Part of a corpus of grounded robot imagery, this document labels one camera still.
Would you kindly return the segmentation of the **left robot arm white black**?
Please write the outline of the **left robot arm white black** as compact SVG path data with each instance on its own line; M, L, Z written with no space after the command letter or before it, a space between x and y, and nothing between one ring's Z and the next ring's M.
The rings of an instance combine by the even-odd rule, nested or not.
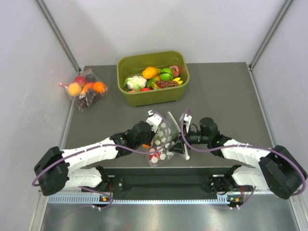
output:
M151 143L161 121L156 117L148 118L126 132L75 149L60 150L58 146L52 147L35 165L37 177L33 185L39 186L44 196L56 194L69 187L85 186L104 191L109 186L107 175L101 168L86 167L138 152L142 145Z

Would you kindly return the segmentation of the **polka dot zip top bag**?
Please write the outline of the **polka dot zip top bag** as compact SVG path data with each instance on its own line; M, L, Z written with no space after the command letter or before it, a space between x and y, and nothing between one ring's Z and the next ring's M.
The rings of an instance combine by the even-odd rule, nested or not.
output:
M171 112L167 112L167 114L163 116L163 121L158 129L160 130L157 134L158 139L154 144L148 144L150 145L149 149L143 148L144 151L148 152L148 161L151 167L156 167L173 157L175 153L170 152L169 148L176 143L178 135L180 134L180 127ZM149 156L155 152L161 152L160 160L156 164L151 164Z

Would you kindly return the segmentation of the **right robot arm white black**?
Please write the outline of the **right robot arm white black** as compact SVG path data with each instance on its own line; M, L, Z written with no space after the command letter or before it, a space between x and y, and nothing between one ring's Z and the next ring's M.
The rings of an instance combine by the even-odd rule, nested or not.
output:
M238 142L221 134L210 117L202 118L196 130L192 130L191 119L189 115L181 119L179 135L170 151L187 156L192 145L205 144L214 156L240 162L221 177L210 177L206 184L209 191L227 193L251 186L289 199L305 189L308 175L285 147L261 148Z

